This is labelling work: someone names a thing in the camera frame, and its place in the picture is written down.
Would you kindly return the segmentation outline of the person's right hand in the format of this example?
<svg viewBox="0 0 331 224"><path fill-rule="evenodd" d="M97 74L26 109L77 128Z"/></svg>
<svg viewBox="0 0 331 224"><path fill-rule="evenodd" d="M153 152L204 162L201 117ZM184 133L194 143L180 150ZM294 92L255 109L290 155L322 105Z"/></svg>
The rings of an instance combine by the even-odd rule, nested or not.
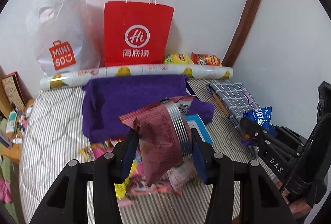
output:
<svg viewBox="0 0 331 224"><path fill-rule="evenodd" d="M285 202L287 203L293 217L295 219L299 219L302 217L306 217L312 210L312 208L306 203L305 199L297 200L293 203L290 203L287 199L287 195L289 191L285 189L282 193L282 197L284 198Z"/></svg>

